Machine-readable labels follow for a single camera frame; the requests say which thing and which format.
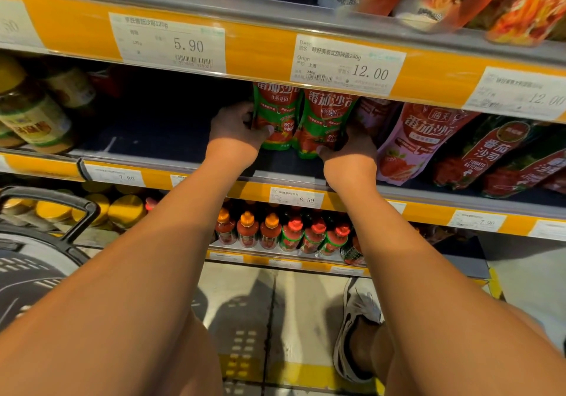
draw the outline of price tag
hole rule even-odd
[[[6,162],[4,155],[0,155],[0,172],[9,172],[11,174],[17,174],[18,171],[12,169],[10,165]]]
[[[0,47],[46,51],[22,0],[0,0]]]
[[[218,253],[218,252],[210,252],[208,256],[209,259],[223,261],[223,262],[234,262],[237,264],[244,263],[244,256],[243,254],[236,254],[236,253]]]
[[[341,275],[363,275],[363,269],[357,268],[348,268],[346,266],[331,266],[330,272],[333,274],[341,274]]]
[[[403,211],[405,211],[405,207],[407,206],[406,202],[395,202],[395,201],[387,201],[387,202],[389,202],[391,206],[399,212],[399,214],[403,214]]]
[[[186,176],[171,174],[171,184],[173,185],[173,187],[175,187],[185,178]]]
[[[320,208],[324,193],[308,190],[283,189],[272,187],[269,201],[283,205],[297,205],[299,207]]]
[[[292,82],[389,96],[404,52],[297,34]]]
[[[274,268],[301,269],[303,264],[297,261],[269,259],[269,266],[273,266]]]
[[[488,66],[462,108],[556,120],[566,111],[566,77]]]
[[[139,170],[129,170],[127,168],[103,167],[85,163],[88,175],[93,181],[103,183],[125,184],[129,186],[145,187],[142,173]]]
[[[566,241],[566,223],[563,221],[537,220],[529,236],[548,240]]]
[[[109,13],[125,63],[226,74],[224,29]]]
[[[456,210],[452,215],[452,219],[448,222],[448,226],[476,231],[497,232],[506,218],[505,214]]]

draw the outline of hand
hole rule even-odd
[[[249,102],[220,109],[210,122],[206,161],[234,167],[238,174],[254,163],[259,147],[274,128],[250,129],[245,126],[245,122],[251,121],[253,110],[254,105]]]
[[[340,196],[350,189],[375,190],[378,151],[370,136],[356,126],[348,125],[346,132],[348,142],[342,150],[332,151],[325,146],[316,149],[324,162],[324,177]]]

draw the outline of barcode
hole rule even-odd
[[[330,83],[332,81],[332,76],[328,76],[326,74],[307,74],[307,80]]]
[[[175,59],[181,63],[198,63],[199,65],[212,66],[212,59],[210,58],[198,58],[195,56],[185,56],[185,55],[175,55]]]

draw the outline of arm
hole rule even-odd
[[[222,109],[200,168],[0,334],[3,395],[147,388],[190,311],[223,199],[269,135],[245,128],[250,110]]]
[[[566,362],[462,275],[375,187],[375,147],[349,129],[320,150],[324,175],[356,227],[395,350],[425,396],[564,393]]]

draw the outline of shoe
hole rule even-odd
[[[350,337],[357,320],[362,320],[360,316],[375,323],[384,322],[378,295],[371,279],[350,278],[344,288],[343,301],[344,318],[334,346],[334,367],[338,374],[348,381],[370,382],[373,375],[361,371],[353,362],[350,354]]]

